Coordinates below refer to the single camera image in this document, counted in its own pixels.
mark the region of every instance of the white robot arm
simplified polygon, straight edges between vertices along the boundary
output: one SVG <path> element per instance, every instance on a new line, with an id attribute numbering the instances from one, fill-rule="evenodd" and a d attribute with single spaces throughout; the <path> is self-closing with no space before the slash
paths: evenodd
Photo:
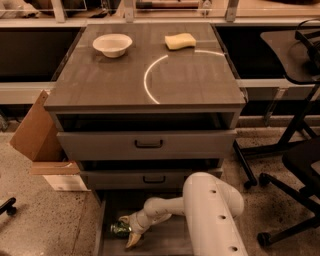
<path id="1" fill-rule="evenodd" d="M 241 194 L 229 184 L 204 172 L 192 174 L 183 197 L 149 198 L 144 208 L 119 220 L 130 225 L 127 248 L 133 247 L 150 226 L 174 215 L 185 216 L 195 256 L 247 255 L 234 218 L 241 215 Z"/>

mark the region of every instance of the sponge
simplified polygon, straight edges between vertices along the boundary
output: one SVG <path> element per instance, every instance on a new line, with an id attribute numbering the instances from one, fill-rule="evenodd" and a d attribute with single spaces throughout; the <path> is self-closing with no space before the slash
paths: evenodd
<path id="1" fill-rule="evenodd" d="M 164 40 L 169 50 L 178 50 L 185 47 L 196 46 L 196 39 L 194 39 L 194 37 L 189 33 L 165 36 Z"/>

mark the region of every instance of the open drawer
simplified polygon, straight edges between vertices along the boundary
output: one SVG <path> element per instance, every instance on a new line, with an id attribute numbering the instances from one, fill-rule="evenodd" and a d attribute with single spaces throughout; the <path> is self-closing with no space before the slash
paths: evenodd
<path id="1" fill-rule="evenodd" d="M 206 160 L 208 164 L 215 164 L 215 160 Z M 81 178 L 85 182 L 88 189 L 182 189 L 183 184 L 188 176 L 197 171 L 208 172 L 218 178 L 222 175 L 222 168 L 211 168 L 207 170 L 194 169 L 192 165 L 201 164 L 194 163 L 192 160 L 187 160 L 190 167 L 187 169 L 176 168 L 170 166 L 170 161 L 165 163 L 159 162 L 159 169 L 147 169 L 150 163 L 141 161 L 141 167 L 137 169 L 125 168 L 125 165 L 120 165 L 121 170 L 104 170 L 104 171 L 81 171 Z M 167 169 L 160 168 L 161 165 L 167 164 Z"/>
<path id="2" fill-rule="evenodd" d="M 147 190 L 114 190 L 102 193 L 94 255 L 193 255 L 187 222 L 182 216 L 172 216 L 168 221 L 152 226 L 131 250 L 125 249 L 126 238 L 118 238 L 110 231 L 111 225 L 119 217 L 141 210 L 146 199 L 152 196 L 175 198 L 181 196 L 179 193 Z"/>
<path id="3" fill-rule="evenodd" d="M 69 159 L 138 160 L 224 158 L 230 155 L 234 130 L 61 132 Z"/>

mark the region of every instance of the speckled floor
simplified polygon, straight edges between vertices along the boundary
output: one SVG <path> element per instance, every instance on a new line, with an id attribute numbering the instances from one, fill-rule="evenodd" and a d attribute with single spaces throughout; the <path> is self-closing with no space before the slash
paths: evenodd
<path id="1" fill-rule="evenodd" d="M 43 177 L 30 176 L 30 160 L 8 143 L 12 130 L 0 133 L 0 201 L 16 197 L 18 211 L 13 217 L 0 216 L 0 256 L 92 255 L 99 214 L 96 199 L 91 192 L 54 191 Z M 242 128 L 238 129 L 238 141 L 243 147 L 270 144 L 282 132 L 282 128 Z M 256 175 L 262 171 L 271 173 L 299 187 L 279 156 L 250 163 Z M 234 152 L 223 168 L 222 179 L 240 190 L 245 200 L 245 211 L 236 224 L 250 256 L 318 255 L 320 228 L 261 248 L 256 241 L 258 232 L 288 227 L 310 213 L 272 185 L 244 189 L 247 179 Z"/>

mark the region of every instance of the white bowl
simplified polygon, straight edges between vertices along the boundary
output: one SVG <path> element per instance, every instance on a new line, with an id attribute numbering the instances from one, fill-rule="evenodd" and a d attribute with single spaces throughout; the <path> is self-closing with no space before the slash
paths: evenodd
<path id="1" fill-rule="evenodd" d="M 132 44 L 132 39 L 123 34 L 107 34 L 93 41 L 93 47 L 109 58 L 122 56 Z"/>

